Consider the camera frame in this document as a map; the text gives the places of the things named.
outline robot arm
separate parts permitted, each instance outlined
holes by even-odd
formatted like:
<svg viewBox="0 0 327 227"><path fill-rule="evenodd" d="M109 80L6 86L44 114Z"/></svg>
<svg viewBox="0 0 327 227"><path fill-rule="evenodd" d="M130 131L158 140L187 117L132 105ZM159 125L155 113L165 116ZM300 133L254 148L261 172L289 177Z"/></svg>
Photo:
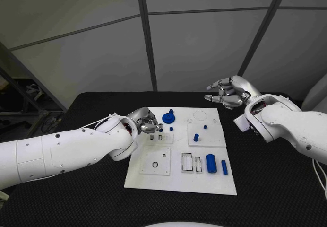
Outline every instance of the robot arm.
<svg viewBox="0 0 327 227"><path fill-rule="evenodd" d="M129 116L110 115L102 122L96 130L83 127L2 143L0 189L87 167L107 154L123 160L139 147L138 135L163 127L148 107Z"/></svg>
<svg viewBox="0 0 327 227"><path fill-rule="evenodd" d="M218 81L208 90L217 87L220 95L207 95L207 100L228 109L247 105L246 113L234 120L241 131L253 129L267 143L286 138L300 153L327 164L327 114L303 112L283 96L263 95L240 76Z"/></svg>

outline black table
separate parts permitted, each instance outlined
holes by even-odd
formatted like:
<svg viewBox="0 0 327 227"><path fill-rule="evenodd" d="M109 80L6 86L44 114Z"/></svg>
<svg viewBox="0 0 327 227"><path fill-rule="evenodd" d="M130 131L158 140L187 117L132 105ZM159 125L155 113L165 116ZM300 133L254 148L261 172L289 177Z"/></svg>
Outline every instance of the black table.
<svg viewBox="0 0 327 227"><path fill-rule="evenodd" d="M99 92L78 96L57 131L73 130L143 106L218 108L238 196L125 188L130 158L17 187L4 208L6 226L145 226L195 221L225 226L327 226L327 201L312 159L284 139L266 143L241 132L234 111L207 93Z"/></svg>

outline white board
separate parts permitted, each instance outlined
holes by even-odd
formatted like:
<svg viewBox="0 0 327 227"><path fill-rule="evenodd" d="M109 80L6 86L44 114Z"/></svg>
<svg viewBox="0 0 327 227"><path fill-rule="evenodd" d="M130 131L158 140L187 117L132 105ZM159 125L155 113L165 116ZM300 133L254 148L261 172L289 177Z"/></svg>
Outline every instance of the white board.
<svg viewBox="0 0 327 227"><path fill-rule="evenodd" d="M182 108L182 107L149 107L153 111L159 123L163 123L163 115L169 112L169 109L175 110L176 121L172 124L165 124L163 133L172 133L169 135L169 140L166 142L156 143L151 139L151 135L143 133L139 136L139 149L135 151L130 160L129 172L126 176L126 188L139 188L139 189L153 189L153 190L166 190L166 191L181 191L181 192L198 192L198 193L211 193L211 194L227 194L238 195L233 168L228 159L227 147L225 144L224 131L220 130L217 133L215 140L220 142L217 147L202 147L202 146L189 146L189 125L208 125L208 129L221 128L221 120L218 110L214 108ZM162 133L156 132L153 134L155 138L159 137ZM145 153L149 152L149 148L155 146L163 147L163 149L171 148L171 174L142 174L142 168L145 164L151 166L153 160L145 160ZM201 157L202 159L202 173L197 174L197 166L194 166L194 173L182 172L182 153L192 153L194 164L197 165L195 158ZM214 154L217 160L218 172L215 174L208 173L207 167L207 155ZM223 170L223 160L227 161L228 176L224 175Z"/></svg>

